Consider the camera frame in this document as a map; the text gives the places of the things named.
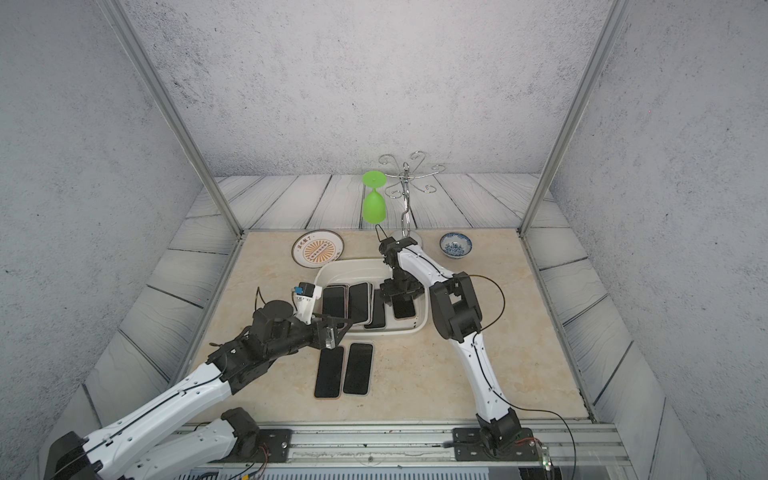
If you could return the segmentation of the black phone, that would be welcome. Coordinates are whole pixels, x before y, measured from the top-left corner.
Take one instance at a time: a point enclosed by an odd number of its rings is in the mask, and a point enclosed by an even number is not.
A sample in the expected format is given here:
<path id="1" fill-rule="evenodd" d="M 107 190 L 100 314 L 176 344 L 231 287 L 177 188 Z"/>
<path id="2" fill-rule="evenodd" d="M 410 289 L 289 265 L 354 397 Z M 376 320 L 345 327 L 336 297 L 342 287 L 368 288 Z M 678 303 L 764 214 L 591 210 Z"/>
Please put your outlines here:
<path id="1" fill-rule="evenodd" d="M 345 349 L 337 346 L 320 352 L 314 397 L 316 399 L 334 399 L 341 393 L 342 370 Z"/>

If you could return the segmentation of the light green case phone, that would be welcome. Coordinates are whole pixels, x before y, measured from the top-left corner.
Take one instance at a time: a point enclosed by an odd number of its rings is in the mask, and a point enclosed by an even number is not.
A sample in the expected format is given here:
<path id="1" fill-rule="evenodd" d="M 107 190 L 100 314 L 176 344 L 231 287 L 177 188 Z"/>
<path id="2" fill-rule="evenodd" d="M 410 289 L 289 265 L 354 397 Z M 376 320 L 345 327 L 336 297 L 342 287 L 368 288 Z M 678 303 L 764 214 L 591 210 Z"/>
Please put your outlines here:
<path id="1" fill-rule="evenodd" d="M 370 388 L 374 346 L 368 343 L 350 345 L 343 393 L 348 395 L 367 395 Z"/>

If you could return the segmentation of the pink case phone front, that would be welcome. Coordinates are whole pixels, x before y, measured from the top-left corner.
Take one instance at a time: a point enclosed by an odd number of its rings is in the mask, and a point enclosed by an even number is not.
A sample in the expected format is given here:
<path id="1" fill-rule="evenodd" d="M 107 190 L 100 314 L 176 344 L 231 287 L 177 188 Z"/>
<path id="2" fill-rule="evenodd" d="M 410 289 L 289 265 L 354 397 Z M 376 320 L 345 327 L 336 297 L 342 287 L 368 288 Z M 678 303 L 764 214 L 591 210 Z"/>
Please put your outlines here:
<path id="1" fill-rule="evenodd" d="M 367 325 L 372 320 L 372 285 L 361 282 L 348 288 L 348 318 L 354 324 Z"/>

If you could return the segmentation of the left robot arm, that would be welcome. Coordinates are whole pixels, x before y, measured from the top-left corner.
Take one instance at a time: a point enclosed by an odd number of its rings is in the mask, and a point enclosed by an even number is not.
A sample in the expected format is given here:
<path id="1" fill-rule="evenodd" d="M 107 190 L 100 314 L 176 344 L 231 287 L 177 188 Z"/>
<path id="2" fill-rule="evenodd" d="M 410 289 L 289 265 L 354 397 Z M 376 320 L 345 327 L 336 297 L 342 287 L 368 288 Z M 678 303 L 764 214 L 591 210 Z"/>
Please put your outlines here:
<path id="1" fill-rule="evenodd" d="M 268 457 L 258 425 L 241 407 L 181 438 L 168 437 L 263 376 L 279 358 L 304 347 L 336 346 L 349 322 L 313 309 L 295 309 L 282 300 L 256 309 L 250 325 L 176 385 L 106 427 L 85 436 L 69 432 L 54 441 L 45 478 L 171 479 L 227 457 Z"/>

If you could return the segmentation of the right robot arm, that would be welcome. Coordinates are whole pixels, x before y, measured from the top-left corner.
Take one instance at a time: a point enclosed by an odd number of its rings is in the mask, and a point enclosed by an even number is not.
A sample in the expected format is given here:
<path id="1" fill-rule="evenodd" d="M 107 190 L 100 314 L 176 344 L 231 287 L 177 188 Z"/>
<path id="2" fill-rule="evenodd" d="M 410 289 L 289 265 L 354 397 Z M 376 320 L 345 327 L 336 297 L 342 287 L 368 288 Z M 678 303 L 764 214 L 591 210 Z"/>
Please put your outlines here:
<path id="1" fill-rule="evenodd" d="M 386 237 L 379 252 L 392 271 L 382 287 L 385 298 L 428 297 L 433 325 L 456 351 L 469 381 L 484 447 L 496 455 L 511 447 L 522 438 L 523 427 L 486 351 L 482 311 L 470 276 L 439 265 L 411 237 Z"/>

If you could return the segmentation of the pale pink case phone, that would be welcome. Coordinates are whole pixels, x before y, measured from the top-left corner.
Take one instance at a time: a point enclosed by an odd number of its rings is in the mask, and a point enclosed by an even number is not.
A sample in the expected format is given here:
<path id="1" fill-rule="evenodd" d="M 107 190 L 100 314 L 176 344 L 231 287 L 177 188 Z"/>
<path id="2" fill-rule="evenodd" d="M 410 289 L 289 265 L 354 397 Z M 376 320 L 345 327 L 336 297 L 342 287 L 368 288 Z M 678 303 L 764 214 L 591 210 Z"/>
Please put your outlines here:
<path id="1" fill-rule="evenodd" d="M 412 298 L 393 298 L 392 309 L 396 320 L 406 320 L 416 317 L 415 303 Z"/>

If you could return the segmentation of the white plastic storage box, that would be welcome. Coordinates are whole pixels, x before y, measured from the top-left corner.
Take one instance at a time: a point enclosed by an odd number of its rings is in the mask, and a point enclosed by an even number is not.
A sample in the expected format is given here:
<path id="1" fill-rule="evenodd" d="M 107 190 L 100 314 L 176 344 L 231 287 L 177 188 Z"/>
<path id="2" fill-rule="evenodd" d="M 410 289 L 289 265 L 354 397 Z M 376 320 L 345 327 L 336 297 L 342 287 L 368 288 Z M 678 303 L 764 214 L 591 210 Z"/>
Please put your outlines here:
<path id="1" fill-rule="evenodd" d="M 315 284 L 326 287 L 331 284 L 352 285 L 369 282 L 375 287 L 392 277 L 391 268 L 382 260 L 376 258 L 337 260 L 323 266 L 315 277 Z M 397 319 L 393 307 L 385 305 L 384 328 L 366 329 L 355 325 L 346 334 L 347 339 L 371 339 L 382 336 L 406 335 L 418 332 L 429 318 L 429 301 L 425 295 L 414 300 L 415 315 Z"/>

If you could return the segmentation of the pink case phone behind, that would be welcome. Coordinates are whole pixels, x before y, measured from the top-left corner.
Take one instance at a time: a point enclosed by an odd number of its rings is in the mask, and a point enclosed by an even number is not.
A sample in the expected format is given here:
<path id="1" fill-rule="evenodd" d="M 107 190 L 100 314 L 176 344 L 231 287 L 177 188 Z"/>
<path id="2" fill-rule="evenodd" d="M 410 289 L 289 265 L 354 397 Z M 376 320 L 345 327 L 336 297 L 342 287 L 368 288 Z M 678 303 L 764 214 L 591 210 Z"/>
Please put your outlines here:
<path id="1" fill-rule="evenodd" d="M 321 313 L 335 318 L 346 318 L 348 307 L 348 287 L 329 285 L 322 292 Z"/>

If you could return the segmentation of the blue purple case phone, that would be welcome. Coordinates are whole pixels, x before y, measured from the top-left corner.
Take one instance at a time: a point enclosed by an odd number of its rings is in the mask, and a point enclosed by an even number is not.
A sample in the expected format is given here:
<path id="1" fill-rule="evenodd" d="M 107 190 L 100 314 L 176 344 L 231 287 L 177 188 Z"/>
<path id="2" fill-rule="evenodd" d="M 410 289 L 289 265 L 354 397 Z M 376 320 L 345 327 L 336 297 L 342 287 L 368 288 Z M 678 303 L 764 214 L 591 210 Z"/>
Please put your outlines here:
<path id="1" fill-rule="evenodd" d="M 372 297 L 371 320 L 364 325 L 366 330 L 384 329 L 386 327 L 385 302 L 380 289 L 375 289 Z"/>

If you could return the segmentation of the blue white porcelain bowl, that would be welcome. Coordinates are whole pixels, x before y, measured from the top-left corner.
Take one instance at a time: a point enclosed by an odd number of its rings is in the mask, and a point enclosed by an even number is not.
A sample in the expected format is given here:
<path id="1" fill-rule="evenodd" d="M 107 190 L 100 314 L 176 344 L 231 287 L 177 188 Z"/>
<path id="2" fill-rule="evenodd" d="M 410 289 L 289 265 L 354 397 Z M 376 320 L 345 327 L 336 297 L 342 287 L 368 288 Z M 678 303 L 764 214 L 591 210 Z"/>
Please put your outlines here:
<path id="1" fill-rule="evenodd" d="M 465 234 L 448 232 L 440 238 L 439 247 L 445 256 L 453 259 L 461 259 L 471 253 L 473 243 Z"/>

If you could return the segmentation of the orange patterned round plate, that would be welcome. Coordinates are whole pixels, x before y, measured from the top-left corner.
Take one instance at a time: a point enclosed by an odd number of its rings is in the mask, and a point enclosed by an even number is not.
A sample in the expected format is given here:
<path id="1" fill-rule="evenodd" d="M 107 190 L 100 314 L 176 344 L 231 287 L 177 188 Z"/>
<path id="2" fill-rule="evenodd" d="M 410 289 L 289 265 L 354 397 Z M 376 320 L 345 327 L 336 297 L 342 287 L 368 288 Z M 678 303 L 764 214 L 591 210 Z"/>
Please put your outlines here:
<path id="1" fill-rule="evenodd" d="M 336 232 L 313 230 L 301 235 L 293 244 L 293 260 L 304 268 L 321 268 L 340 258 L 344 250 L 344 241 Z"/>

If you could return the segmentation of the green plastic wine glass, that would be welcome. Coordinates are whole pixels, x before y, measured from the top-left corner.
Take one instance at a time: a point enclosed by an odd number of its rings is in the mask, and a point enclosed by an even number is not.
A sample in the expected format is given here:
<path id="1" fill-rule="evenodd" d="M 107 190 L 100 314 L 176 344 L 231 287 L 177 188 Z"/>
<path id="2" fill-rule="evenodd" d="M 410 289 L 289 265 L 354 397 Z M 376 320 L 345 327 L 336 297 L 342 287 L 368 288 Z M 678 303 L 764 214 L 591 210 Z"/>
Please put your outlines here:
<path id="1" fill-rule="evenodd" d="M 380 224 L 386 219 L 386 201 L 379 192 L 386 182 L 386 175 L 377 170 L 368 171 L 362 176 L 363 185 L 369 189 L 362 203 L 362 216 L 369 224 Z"/>

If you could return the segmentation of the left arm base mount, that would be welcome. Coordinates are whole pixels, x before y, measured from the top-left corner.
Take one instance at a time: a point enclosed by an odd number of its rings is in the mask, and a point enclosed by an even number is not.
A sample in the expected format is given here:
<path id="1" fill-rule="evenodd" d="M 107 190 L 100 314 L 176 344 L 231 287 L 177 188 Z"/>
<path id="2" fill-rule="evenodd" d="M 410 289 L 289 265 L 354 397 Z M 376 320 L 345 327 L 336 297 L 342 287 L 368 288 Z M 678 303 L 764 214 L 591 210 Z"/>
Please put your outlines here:
<path id="1" fill-rule="evenodd" d="M 243 438 L 236 436 L 236 442 L 228 455 L 214 460 L 214 464 L 255 463 L 261 465 L 288 462 L 293 431 L 291 429 L 260 429 L 258 433 L 247 433 Z"/>

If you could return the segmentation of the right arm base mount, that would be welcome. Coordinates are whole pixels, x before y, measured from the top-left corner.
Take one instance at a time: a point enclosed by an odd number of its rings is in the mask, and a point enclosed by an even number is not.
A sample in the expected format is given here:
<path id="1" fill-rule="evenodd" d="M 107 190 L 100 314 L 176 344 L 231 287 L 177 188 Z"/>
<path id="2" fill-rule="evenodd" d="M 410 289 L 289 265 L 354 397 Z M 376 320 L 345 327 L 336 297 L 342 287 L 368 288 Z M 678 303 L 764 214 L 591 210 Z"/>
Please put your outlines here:
<path id="1" fill-rule="evenodd" d="M 443 444 L 452 449 L 460 462 L 511 461 L 539 462 L 539 447 L 529 428 L 522 428 L 511 436 L 494 435 L 488 429 L 454 428 L 452 439 Z"/>

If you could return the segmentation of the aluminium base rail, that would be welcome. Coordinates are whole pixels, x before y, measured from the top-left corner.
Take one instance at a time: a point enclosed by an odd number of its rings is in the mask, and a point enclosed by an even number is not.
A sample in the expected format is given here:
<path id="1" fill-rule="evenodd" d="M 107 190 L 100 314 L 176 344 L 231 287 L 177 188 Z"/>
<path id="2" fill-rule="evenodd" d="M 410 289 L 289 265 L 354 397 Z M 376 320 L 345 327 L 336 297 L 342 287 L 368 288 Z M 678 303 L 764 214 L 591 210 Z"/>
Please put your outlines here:
<path id="1" fill-rule="evenodd" d="M 221 477 L 260 466 L 283 472 L 289 468 L 356 469 L 375 473 L 392 467 L 406 469 L 511 467 L 525 478 L 541 479 L 633 479 L 636 474 L 617 428 L 612 424 L 558 419 L 525 419 L 523 428 L 533 432 L 539 447 L 539 462 L 460 462 L 443 444 L 452 439 L 454 428 L 479 428 L 468 422 L 405 423 L 316 423 L 263 424 L 260 429 L 293 431 L 287 463 L 223 463 Z"/>

